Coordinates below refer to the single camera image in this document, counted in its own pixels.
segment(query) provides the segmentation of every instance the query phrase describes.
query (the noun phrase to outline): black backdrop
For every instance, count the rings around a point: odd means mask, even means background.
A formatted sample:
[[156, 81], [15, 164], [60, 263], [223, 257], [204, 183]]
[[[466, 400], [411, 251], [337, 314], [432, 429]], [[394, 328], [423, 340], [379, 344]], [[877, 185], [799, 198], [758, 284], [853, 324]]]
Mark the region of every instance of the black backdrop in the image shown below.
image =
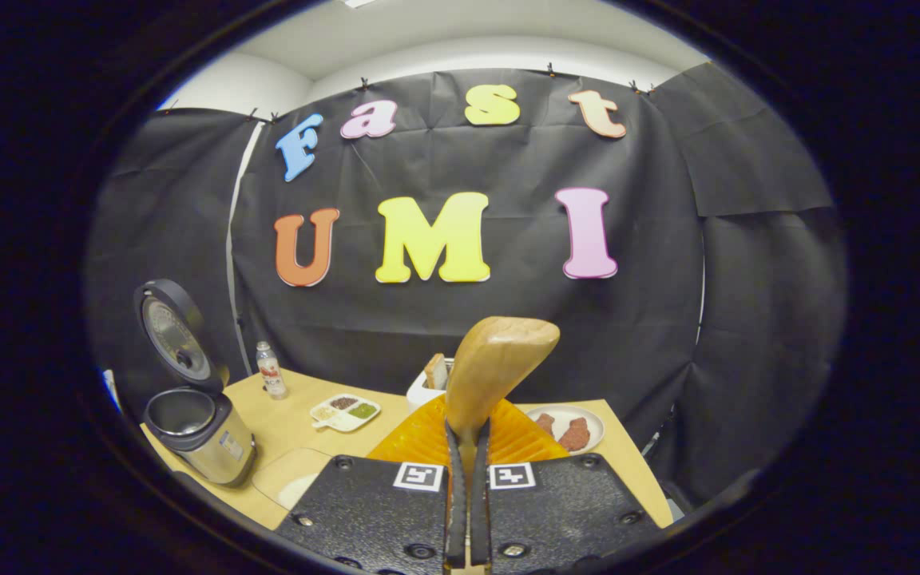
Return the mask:
[[[464, 94], [478, 84], [515, 88], [521, 117], [514, 125], [467, 123]], [[566, 99], [583, 89], [617, 103], [613, 120], [627, 125], [627, 136], [610, 141], [585, 126]], [[350, 112], [376, 99], [398, 102], [395, 130], [377, 139], [340, 137]], [[316, 161], [285, 182], [275, 143], [311, 113], [325, 117], [316, 130]], [[186, 145], [204, 143], [204, 136], [169, 130], [174, 121], [200, 121], [215, 145]], [[131, 144], [187, 150], [182, 160], [167, 160], [182, 174], [179, 183], [161, 179], [165, 171], [153, 175], [154, 167], [139, 171], [139, 192], [171, 203], [156, 200], [151, 210], [131, 212], [119, 200], [125, 211], [102, 216], [114, 218], [113, 226], [153, 229], [157, 235], [147, 237], [158, 240], [157, 267], [140, 262], [144, 245], [127, 236], [109, 233], [92, 243], [92, 266], [109, 269], [109, 277], [89, 270], [99, 276], [88, 284], [99, 309], [92, 332], [112, 334], [96, 349], [103, 363], [112, 354], [124, 359], [109, 365], [129, 365], [117, 378], [134, 414], [160, 389], [157, 375], [137, 371], [142, 363], [157, 369], [144, 356], [147, 343], [127, 341], [129, 329], [116, 327], [133, 323], [129, 302], [143, 280], [169, 276], [185, 285], [215, 325], [224, 360], [241, 364], [221, 245], [253, 124], [235, 114], [157, 114], [149, 126], [160, 140], [145, 130]], [[127, 154], [157, 161], [152, 153]], [[112, 182], [106, 199], [117, 194]], [[553, 193], [572, 186], [609, 193], [606, 237], [620, 271], [608, 280], [563, 276], [569, 230]], [[490, 280], [377, 283], [380, 201], [412, 196], [432, 221], [450, 194], [468, 190], [490, 201], [482, 214]], [[202, 197], [217, 200], [201, 203]], [[273, 223], [319, 208], [340, 211], [332, 266], [314, 287], [289, 287], [275, 272]], [[200, 217], [198, 232], [174, 225], [189, 223], [175, 216], [189, 212]], [[587, 77], [484, 69], [403, 77], [311, 103], [263, 131], [241, 182], [232, 233], [248, 350], [267, 339], [285, 367], [402, 393], [432, 353], [452, 354], [481, 317], [553, 321], [562, 331], [559, 346], [511, 399], [604, 397], [639, 446], [676, 404], [676, 421], [662, 426], [651, 463], [691, 502], [711, 498], [785, 444], [821, 390], [843, 322], [843, 244], [818, 171], [776, 114], [713, 65], [688, 70], [653, 94]], [[169, 241], [174, 234], [182, 240]], [[313, 227], [304, 225], [300, 262], [310, 261], [313, 240]], [[190, 244], [193, 250], [185, 250]], [[109, 252], [124, 255], [105, 258]], [[140, 352], [118, 351], [128, 345]]]

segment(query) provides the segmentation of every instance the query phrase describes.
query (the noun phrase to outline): green food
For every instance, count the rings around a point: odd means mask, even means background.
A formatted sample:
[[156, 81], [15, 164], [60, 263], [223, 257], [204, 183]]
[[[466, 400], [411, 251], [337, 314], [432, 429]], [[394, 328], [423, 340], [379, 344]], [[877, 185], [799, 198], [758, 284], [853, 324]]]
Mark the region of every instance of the green food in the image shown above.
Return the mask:
[[355, 418], [368, 419], [373, 414], [375, 414], [375, 406], [370, 403], [362, 403], [350, 410], [350, 415], [354, 415]]

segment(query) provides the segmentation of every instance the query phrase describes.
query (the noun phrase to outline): tabletop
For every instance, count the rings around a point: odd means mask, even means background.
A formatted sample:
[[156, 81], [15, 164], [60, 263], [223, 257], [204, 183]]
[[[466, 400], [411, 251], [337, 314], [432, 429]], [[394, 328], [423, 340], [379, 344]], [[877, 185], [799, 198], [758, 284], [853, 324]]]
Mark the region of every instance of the tabletop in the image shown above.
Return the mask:
[[[165, 449], [141, 424], [143, 433], [169, 469], [189, 474], [222, 502], [268, 529], [276, 528], [289, 513], [285, 506], [278, 503], [278, 494], [288, 483], [307, 474], [317, 474], [332, 456], [354, 455], [362, 458], [368, 455], [409, 414], [404, 395], [328, 382], [288, 369], [284, 369], [282, 375], [289, 389], [289, 396], [285, 399], [271, 399], [263, 389], [260, 374], [231, 383], [223, 390], [237, 414], [240, 414], [245, 425], [255, 435], [258, 449], [251, 480], [240, 487], [222, 487], [205, 480], [196, 470], [187, 466], [183, 459]], [[351, 433], [331, 428], [313, 428], [311, 423], [314, 419], [309, 414], [311, 408], [340, 393], [370, 399], [381, 405], [381, 412]], [[609, 404], [604, 399], [570, 401], [565, 404], [588, 409], [602, 419], [605, 434], [591, 452], [606, 458], [655, 524], [659, 527], [671, 524], [672, 513], [667, 499]], [[516, 405], [526, 412], [547, 404]]]

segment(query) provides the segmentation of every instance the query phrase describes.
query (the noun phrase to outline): brown food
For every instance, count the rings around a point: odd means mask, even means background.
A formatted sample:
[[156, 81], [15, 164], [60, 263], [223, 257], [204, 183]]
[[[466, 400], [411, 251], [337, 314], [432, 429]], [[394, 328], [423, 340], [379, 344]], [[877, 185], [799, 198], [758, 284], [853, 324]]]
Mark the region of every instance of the brown food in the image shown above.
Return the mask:
[[336, 409], [346, 409], [355, 403], [357, 403], [357, 400], [353, 397], [340, 397], [339, 399], [332, 400], [331, 405]]
[[591, 439], [591, 432], [588, 431], [588, 419], [577, 418], [570, 422], [570, 428], [566, 430], [563, 437], [559, 438], [559, 444], [566, 448], [567, 451], [577, 451], [584, 449]]
[[534, 422], [537, 423], [537, 426], [545, 430], [545, 433], [549, 434], [549, 437], [555, 439], [555, 434], [552, 433], [552, 422], [555, 422], [556, 419], [553, 418], [550, 414], [541, 414], [534, 419]]

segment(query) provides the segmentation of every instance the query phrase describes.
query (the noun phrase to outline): white plate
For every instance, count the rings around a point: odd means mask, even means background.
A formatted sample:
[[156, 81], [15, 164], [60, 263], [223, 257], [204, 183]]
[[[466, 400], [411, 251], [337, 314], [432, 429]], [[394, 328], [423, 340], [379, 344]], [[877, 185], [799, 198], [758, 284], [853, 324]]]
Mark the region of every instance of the white plate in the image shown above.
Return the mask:
[[602, 436], [605, 434], [605, 423], [602, 422], [602, 419], [583, 407], [575, 407], [573, 405], [545, 405], [544, 407], [536, 407], [527, 411], [527, 416], [529, 416], [532, 421], [537, 419], [541, 414], [552, 415], [553, 418], [556, 419], [555, 422], [552, 422], [552, 434], [556, 441], [559, 441], [559, 438], [563, 437], [563, 434], [569, 429], [570, 422], [572, 422], [573, 419], [584, 418], [588, 423], [588, 433], [591, 434], [591, 437], [588, 439], [588, 445], [585, 445], [584, 449], [570, 451], [570, 455], [580, 455], [587, 451], [591, 451], [598, 445], [599, 441], [602, 441]]
[[[332, 402], [336, 399], [339, 399], [340, 397], [351, 397], [357, 400], [357, 402], [355, 402], [353, 405], [350, 405], [346, 409], [337, 409], [332, 407]], [[350, 415], [350, 410], [357, 407], [361, 403], [371, 404], [371, 406], [375, 408], [374, 414], [368, 415], [365, 419], [355, 418], [354, 415]], [[332, 411], [336, 412], [336, 414], [332, 415], [331, 418], [324, 419], [325, 426], [329, 426], [329, 428], [339, 430], [339, 432], [343, 433], [351, 432], [352, 430], [359, 428], [359, 426], [364, 425], [364, 423], [370, 422], [375, 418], [376, 415], [379, 415], [380, 412], [383, 411], [383, 407], [381, 405], [371, 401], [370, 399], [366, 399], [351, 393], [340, 393], [339, 395], [333, 395], [332, 397], [311, 408], [311, 417], [316, 419], [317, 422], [323, 421], [322, 419], [318, 419], [315, 416], [315, 411], [317, 411], [322, 406], [328, 406], [330, 409], [332, 409]]]

